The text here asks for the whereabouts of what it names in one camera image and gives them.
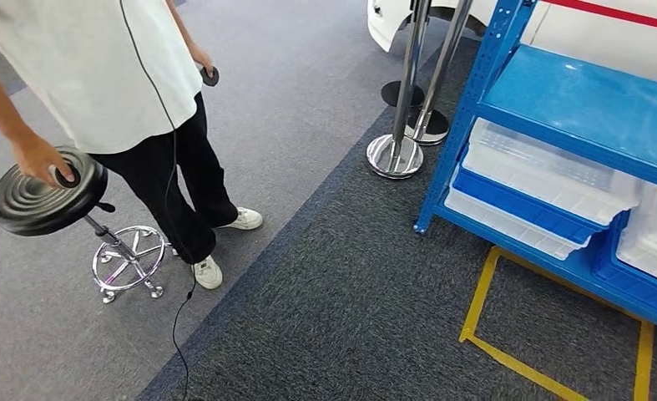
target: red stripe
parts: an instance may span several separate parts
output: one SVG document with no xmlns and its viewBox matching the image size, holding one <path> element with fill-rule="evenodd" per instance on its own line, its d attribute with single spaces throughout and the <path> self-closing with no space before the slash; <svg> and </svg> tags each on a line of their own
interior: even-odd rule
<svg viewBox="0 0 657 401">
<path fill-rule="evenodd" d="M 581 0 L 543 0 L 543 1 L 547 3 L 557 4 L 558 6 L 574 8 L 577 10 L 585 11 L 587 13 L 604 15 L 606 17 L 622 19 L 624 21 L 630 21 L 632 23 L 641 23 L 643 25 L 648 25 L 657 28 L 657 18 L 647 17 L 645 15 L 640 15 L 636 13 L 629 13 L 627 11 L 618 10 L 616 8 L 599 6 L 598 4 L 582 2 Z"/>
</svg>

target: hand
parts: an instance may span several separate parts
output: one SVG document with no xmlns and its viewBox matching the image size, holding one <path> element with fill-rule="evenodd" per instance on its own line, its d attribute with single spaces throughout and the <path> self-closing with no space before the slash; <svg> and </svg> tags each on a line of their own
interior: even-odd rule
<svg viewBox="0 0 657 401">
<path fill-rule="evenodd" d="M 73 172 L 60 153 L 32 130 L 27 130 L 29 132 L 17 135 L 20 140 L 13 142 L 13 155 L 21 172 L 26 176 L 36 177 L 53 188 L 60 188 L 61 185 L 51 175 L 50 166 L 60 170 L 65 180 L 75 180 Z"/>
<path fill-rule="evenodd" d="M 190 57 L 192 57 L 196 63 L 202 65 L 205 68 L 205 70 L 208 71 L 208 75 L 212 77 L 213 59 L 210 58 L 210 56 L 202 48 L 200 48 L 200 46 L 198 46 L 195 43 L 189 44 L 188 50 L 190 51 Z"/>
</svg>

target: blue shelf board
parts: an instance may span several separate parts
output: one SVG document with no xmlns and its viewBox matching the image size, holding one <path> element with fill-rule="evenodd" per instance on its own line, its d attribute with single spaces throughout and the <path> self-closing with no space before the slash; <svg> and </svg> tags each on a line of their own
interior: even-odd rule
<svg viewBox="0 0 657 401">
<path fill-rule="evenodd" d="M 477 114 L 657 184 L 657 82 L 521 44 Z"/>
<path fill-rule="evenodd" d="M 657 325 L 656 309 L 642 302 L 637 302 L 625 292 L 621 292 L 619 289 L 607 285 L 593 275 L 592 268 L 599 255 L 599 249 L 605 243 L 605 232 L 593 236 L 589 242 L 589 246 L 572 252 L 566 260 L 560 261 L 510 236 L 495 231 L 491 227 L 453 211 L 444 206 L 442 202 L 434 207 L 433 211 L 434 214 L 460 226 L 464 230 L 470 231 L 515 255 L 519 255 L 535 265 L 562 277 L 564 280 L 633 313 L 635 316 Z"/>
</svg>

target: dark gray carpet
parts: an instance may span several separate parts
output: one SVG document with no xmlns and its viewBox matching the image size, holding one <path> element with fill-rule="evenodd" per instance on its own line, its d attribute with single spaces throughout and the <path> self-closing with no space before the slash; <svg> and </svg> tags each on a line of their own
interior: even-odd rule
<svg viewBox="0 0 657 401">
<path fill-rule="evenodd" d="M 448 116 L 476 47 L 463 44 L 444 85 L 437 107 Z M 382 114 L 184 345 L 191 398 L 553 398 L 458 342 L 489 244 L 445 221 L 412 232 L 439 149 L 410 180 L 375 176 L 365 148 L 393 115 Z M 520 266 L 501 263 L 478 335 L 585 395 L 631 398 L 635 322 Z M 181 399 L 183 376 L 176 356 L 139 399 Z"/>
</svg>

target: chrome stool base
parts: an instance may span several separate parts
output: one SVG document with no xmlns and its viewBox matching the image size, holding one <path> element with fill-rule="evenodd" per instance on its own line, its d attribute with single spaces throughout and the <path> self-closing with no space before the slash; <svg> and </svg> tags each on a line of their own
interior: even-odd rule
<svg viewBox="0 0 657 401">
<path fill-rule="evenodd" d="M 92 274 L 103 294 L 104 304 L 113 302 L 121 292 L 140 284 L 149 289 L 153 299 L 164 295 L 164 288 L 151 282 L 151 277 L 164 260 L 166 247 L 171 246 L 158 231 L 148 226 L 131 226 L 111 232 L 89 216 L 84 219 L 103 242 L 94 253 Z M 103 265 L 105 271 L 110 271 L 109 274 L 103 275 L 100 272 Z M 130 267 L 133 268 L 133 274 L 124 276 Z"/>
</svg>

